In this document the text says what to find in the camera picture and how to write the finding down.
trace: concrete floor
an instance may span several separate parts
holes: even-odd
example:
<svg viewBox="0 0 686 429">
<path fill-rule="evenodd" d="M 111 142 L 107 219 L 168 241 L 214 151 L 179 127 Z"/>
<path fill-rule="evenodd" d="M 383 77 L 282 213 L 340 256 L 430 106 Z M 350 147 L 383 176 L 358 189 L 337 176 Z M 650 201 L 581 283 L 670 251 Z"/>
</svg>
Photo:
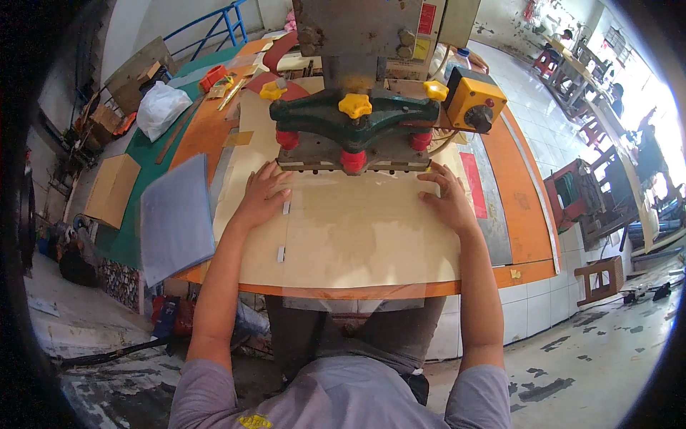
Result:
<svg viewBox="0 0 686 429">
<path fill-rule="evenodd" d="M 658 286 L 678 262 L 627 282 Z M 599 301 L 621 298 L 621 295 Z M 674 324 L 681 287 L 657 302 L 594 303 L 569 320 L 505 347 L 515 428 L 614 428 L 628 412 L 660 357 Z M 427 364 L 428 407 L 445 411 L 460 361 Z"/>
</svg>

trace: green cutting mat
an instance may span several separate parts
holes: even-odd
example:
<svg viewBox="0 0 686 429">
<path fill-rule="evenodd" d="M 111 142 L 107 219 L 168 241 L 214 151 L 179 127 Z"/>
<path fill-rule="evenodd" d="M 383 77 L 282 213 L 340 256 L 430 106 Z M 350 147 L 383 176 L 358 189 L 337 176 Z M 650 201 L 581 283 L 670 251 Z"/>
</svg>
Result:
<svg viewBox="0 0 686 429">
<path fill-rule="evenodd" d="M 198 90 L 198 83 L 192 82 L 186 84 L 179 89 L 186 91 L 191 100 L 195 100 L 200 92 Z M 140 225 L 140 200 L 141 194 L 145 188 L 161 177 L 169 169 L 172 163 L 176 149 L 179 142 L 186 133 L 188 124 L 191 123 L 192 116 L 187 119 L 186 124 L 181 128 L 171 147 L 167 151 L 162 163 L 155 164 L 155 158 L 159 155 L 162 147 L 165 145 L 167 139 L 174 132 L 174 128 L 178 121 L 181 120 L 183 114 L 174 122 L 167 132 L 160 136 L 155 143 L 150 143 L 140 129 L 137 129 L 131 142 L 129 143 L 126 153 L 129 154 L 140 166 L 141 171 L 138 179 L 131 191 L 128 205 L 124 211 L 124 217 L 121 221 L 120 230 L 100 225 L 97 229 L 97 237 L 95 238 L 95 248 L 97 254 L 119 262 L 120 264 L 140 269 L 141 267 L 141 242 L 139 239 L 139 225 Z"/>
<path fill-rule="evenodd" d="M 243 45 L 238 45 L 223 49 L 219 52 L 213 52 L 212 54 L 206 55 L 197 60 L 188 62 L 184 64 L 181 69 L 174 75 L 175 78 L 182 78 L 186 75 L 193 73 L 195 70 L 201 69 L 203 67 L 219 64 L 220 62 L 229 61 L 231 58 L 238 54 Z"/>
</svg>

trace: white tiled wall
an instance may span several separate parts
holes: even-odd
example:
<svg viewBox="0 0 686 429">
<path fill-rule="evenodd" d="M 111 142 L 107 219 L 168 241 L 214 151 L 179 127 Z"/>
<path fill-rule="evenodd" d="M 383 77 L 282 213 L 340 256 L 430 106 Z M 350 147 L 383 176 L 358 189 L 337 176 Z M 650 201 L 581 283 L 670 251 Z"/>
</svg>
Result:
<svg viewBox="0 0 686 429">
<path fill-rule="evenodd" d="M 507 95 L 508 106 L 529 143 L 543 178 L 579 156 L 588 162 L 598 157 L 597 152 L 587 148 L 584 139 L 578 136 L 579 125 L 567 120 L 529 66 L 480 43 L 470 41 L 469 48 L 490 65 L 490 75 Z M 604 251 L 584 251 L 578 224 L 558 239 L 562 251 L 558 276 L 499 290 L 505 319 L 504 345 L 535 335 L 573 316 L 578 311 L 577 301 L 584 299 L 583 280 L 574 276 L 574 269 L 599 259 L 601 252 L 603 257 L 619 255 L 619 245 L 611 244 Z M 625 261 L 629 260 L 630 252 L 631 245 L 627 243 L 622 255 Z M 629 267 L 625 265 L 624 273 L 628 271 Z M 462 355 L 459 313 L 455 313 L 454 303 L 446 303 L 443 312 L 427 359 Z M 457 355 L 448 356 L 455 350 Z"/>
</svg>

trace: red plastic stool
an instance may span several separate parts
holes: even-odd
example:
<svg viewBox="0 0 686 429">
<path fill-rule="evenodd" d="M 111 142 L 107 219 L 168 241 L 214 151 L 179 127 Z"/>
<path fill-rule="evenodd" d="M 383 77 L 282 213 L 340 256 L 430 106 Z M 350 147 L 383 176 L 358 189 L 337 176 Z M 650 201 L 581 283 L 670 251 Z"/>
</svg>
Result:
<svg viewBox="0 0 686 429">
<path fill-rule="evenodd" d="M 602 125 L 600 125 L 600 122 L 596 119 L 593 118 L 590 121 L 586 123 L 579 132 L 585 132 L 586 137 L 588 137 L 589 142 L 586 143 L 586 146 L 592 146 L 592 145 L 597 145 L 598 143 L 603 140 L 607 132 L 605 131 L 605 128 L 603 128 Z"/>
<path fill-rule="evenodd" d="M 550 55 L 546 51 L 543 51 L 539 55 L 539 59 L 534 62 L 534 67 L 541 72 L 542 76 L 549 78 L 557 68 L 557 64 L 550 59 Z"/>
</svg>

